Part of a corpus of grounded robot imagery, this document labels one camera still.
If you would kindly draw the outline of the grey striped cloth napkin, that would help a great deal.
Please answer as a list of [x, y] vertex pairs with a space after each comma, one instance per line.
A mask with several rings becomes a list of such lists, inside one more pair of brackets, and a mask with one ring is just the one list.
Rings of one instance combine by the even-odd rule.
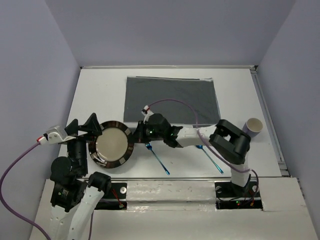
[[124, 121], [143, 120], [146, 106], [162, 114], [171, 124], [213, 125], [221, 119], [212, 78], [128, 76]]

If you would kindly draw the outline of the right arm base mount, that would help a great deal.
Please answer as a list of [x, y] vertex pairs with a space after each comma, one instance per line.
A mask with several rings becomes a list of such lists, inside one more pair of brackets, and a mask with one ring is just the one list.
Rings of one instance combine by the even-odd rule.
[[215, 206], [217, 210], [263, 209], [257, 181], [250, 180], [245, 187], [231, 181], [218, 181], [215, 187]]

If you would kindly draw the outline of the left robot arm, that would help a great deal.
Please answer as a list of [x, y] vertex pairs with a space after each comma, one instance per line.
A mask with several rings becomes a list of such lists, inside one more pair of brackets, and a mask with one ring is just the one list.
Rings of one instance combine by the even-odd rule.
[[49, 236], [52, 240], [79, 240], [98, 202], [111, 191], [111, 177], [94, 172], [88, 181], [87, 143], [102, 135], [97, 115], [80, 125], [74, 119], [65, 128], [53, 126], [46, 132], [50, 145], [64, 144], [67, 155], [57, 157], [50, 167], [54, 182], [51, 196]]

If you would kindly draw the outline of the black rimmed dinner plate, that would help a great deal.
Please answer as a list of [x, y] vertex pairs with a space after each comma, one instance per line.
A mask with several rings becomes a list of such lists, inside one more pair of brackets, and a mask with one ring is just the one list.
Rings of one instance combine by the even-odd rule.
[[111, 120], [100, 124], [102, 134], [88, 143], [91, 159], [105, 169], [122, 166], [134, 150], [133, 133], [122, 122]]

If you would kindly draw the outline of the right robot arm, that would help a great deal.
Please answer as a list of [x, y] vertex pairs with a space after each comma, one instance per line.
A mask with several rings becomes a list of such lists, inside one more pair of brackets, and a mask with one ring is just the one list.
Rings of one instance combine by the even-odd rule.
[[207, 146], [230, 167], [230, 190], [242, 196], [249, 189], [251, 179], [247, 153], [251, 137], [231, 122], [221, 119], [217, 124], [187, 127], [172, 125], [160, 113], [152, 114], [147, 121], [139, 121], [131, 137], [134, 143], [162, 141], [171, 148]]

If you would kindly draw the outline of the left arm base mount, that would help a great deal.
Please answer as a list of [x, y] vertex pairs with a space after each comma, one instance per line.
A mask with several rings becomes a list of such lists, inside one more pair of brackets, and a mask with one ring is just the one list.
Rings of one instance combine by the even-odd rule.
[[122, 211], [127, 209], [127, 190], [126, 182], [112, 182], [111, 189], [98, 202], [95, 210]]

